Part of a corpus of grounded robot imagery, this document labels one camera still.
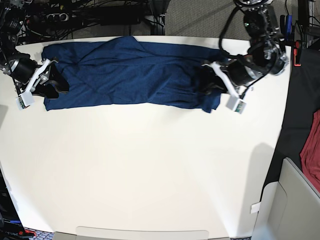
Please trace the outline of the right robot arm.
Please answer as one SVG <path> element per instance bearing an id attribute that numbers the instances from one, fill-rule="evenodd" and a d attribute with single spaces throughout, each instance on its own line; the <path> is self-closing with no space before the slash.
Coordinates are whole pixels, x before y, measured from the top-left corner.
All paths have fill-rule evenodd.
<path id="1" fill-rule="evenodd" d="M 29 54 L 16 50 L 18 33 L 26 19 L 25 6 L 29 4 L 30 0 L 0 2 L 0 70 L 12 78 L 19 97 L 29 91 L 32 97 L 57 99 L 60 93 L 70 90 L 69 83 L 56 67 L 58 59 L 49 59 L 48 65 L 36 73 L 44 64 L 40 65 Z"/>

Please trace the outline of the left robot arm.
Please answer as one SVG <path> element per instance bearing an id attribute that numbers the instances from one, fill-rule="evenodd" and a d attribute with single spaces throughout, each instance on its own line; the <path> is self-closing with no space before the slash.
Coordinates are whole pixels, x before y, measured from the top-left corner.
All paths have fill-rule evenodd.
<path id="1" fill-rule="evenodd" d="M 218 49 L 226 62 L 206 62 L 198 91 L 210 95 L 217 89 L 239 99 L 255 83 L 270 75 L 280 75 L 289 63 L 285 38 L 269 0 L 236 0 L 219 38 Z M 231 54 L 223 48 L 223 39 L 237 12 L 243 13 L 243 26 L 250 37 L 245 55 Z"/>

